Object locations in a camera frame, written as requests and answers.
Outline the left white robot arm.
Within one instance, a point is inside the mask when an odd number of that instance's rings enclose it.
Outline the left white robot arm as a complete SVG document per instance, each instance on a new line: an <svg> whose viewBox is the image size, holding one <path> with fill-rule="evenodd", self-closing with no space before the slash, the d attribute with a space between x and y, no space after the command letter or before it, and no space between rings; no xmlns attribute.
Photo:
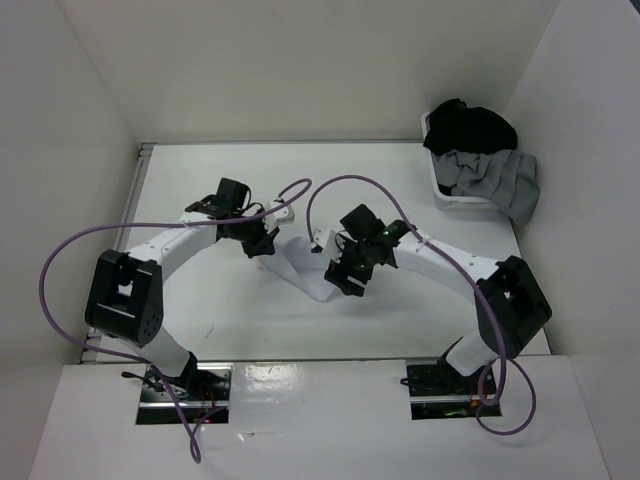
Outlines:
<svg viewBox="0 0 640 480"><path fill-rule="evenodd" d="M200 370L195 354L163 326L164 283L221 239L239 242L250 258L275 253L277 216L261 207L255 219L248 219L244 215L248 195L247 185L224 178L215 193L186 207L178 228L166 229L125 252L107 250L97 260L86 323L151 362L164 375L165 390L176 399L190 398L220 378Z"/></svg>

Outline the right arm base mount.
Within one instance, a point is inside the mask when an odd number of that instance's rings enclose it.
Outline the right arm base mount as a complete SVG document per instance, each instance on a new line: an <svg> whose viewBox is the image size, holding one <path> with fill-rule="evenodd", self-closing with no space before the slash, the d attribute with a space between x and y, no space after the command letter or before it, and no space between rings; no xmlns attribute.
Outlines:
<svg viewBox="0 0 640 480"><path fill-rule="evenodd" d="M399 383L409 395L413 420L445 420L481 417L500 417L499 404L482 407L478 396L481 370L471 376L461 376L442 368L436 360L409 361Z"/></svg>

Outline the white skirt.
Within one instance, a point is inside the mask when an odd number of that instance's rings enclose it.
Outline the white skirt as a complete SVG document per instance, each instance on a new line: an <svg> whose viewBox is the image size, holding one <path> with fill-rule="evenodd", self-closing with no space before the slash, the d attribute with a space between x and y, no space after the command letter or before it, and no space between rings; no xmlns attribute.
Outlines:
<svg viewBox="0 0 640 480"><path fill-rule="evenodd" d="M328 302L337 288L325 278L329 260L311 251L305 237L294 236L277 241L273 255L259 256L257 263L317 302Z"/></svg>

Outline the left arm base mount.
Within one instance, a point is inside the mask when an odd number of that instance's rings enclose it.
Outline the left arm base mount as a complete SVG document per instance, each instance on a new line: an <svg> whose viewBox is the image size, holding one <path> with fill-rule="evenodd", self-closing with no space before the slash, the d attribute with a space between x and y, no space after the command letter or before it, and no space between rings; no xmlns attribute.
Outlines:
<svg viewBox="0 0 640 480"><path fill-rule="evenodd" d="M173 386L183 414L191 425L227 424L229 422L229 401L232 381L230 364L203 364L201 369L212 375L212 379L194 391ZM137 425L171 425L181 422L174 402L151 369L147 368L143 375L123 371L121 376L139 383L140 397L138 402Z"/></svg>

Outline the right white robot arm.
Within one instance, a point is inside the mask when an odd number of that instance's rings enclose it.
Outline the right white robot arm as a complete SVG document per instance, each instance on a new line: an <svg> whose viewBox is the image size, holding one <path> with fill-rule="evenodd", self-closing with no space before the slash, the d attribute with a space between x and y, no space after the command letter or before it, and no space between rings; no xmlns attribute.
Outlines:
<svg viewBox="0 0 640 480"><path fill-rule="evenodd" d="M552 309L528 264L517 256L497 260L471 254L390 224L365 205L340 221L341 231L316 230L314 247L329 265L324 278L346 296L363 296L377 266L425 276L465 297L476 310L477 329L442 355L438 381L459 393L473 374L500 357L514 359L551 319Z"/></svg>

